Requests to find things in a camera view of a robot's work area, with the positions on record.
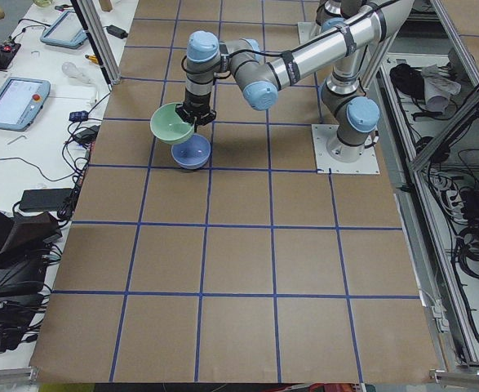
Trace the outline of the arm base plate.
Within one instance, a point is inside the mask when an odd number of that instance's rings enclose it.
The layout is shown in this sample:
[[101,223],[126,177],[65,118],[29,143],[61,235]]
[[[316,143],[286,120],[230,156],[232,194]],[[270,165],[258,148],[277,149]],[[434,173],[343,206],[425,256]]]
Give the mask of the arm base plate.
[[351,147],[338,139],[336,124],[313,124],[312,139],[317,172],[340,175],[379,175],[379,164],[368,136],[363,145]]
[[315,21],[313,22],[299,22],[297,24],[299,35],[299,42],[301,44],[310,41],[321,32],[321,26]]

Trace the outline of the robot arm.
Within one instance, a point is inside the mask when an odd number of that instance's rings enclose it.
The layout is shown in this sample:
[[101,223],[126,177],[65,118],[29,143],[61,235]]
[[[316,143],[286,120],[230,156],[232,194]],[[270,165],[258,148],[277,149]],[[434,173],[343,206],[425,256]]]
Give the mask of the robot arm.
[[326,144],[327,152],[339,162],[354,163],[380,117],[378,105],[357,92],[365,49],[371,43],[378,47],[388,43],[412,7],[408,0],[342,1],[340,20],[333,22],[319,13],[318,35],[265,63],[259,62],[262,54],[252,40],[222,42],[211,32],[196,31],[188,39],[184,100],[175,111],[194,126],[214,121],[211,90],[216,75],[223,72],[231,73],[251,108],[264,111],[275,105],[280,91],[331,65],[321,98],[338,127]]
[[323,33],[335,24],[344,21],[340,0],[321,0],[316,10],[318,33]]

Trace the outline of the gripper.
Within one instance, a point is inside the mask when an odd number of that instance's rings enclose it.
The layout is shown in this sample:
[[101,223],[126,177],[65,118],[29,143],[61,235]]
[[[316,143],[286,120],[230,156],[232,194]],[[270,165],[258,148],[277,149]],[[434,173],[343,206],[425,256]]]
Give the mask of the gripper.
[[184,101],[175,107],[175,112],[186,123],[194,125],[194,133],[200,131],[201,126],[211,123],[216,118],[216,112],[210,106],[211,93],[196,95],[186,90]]

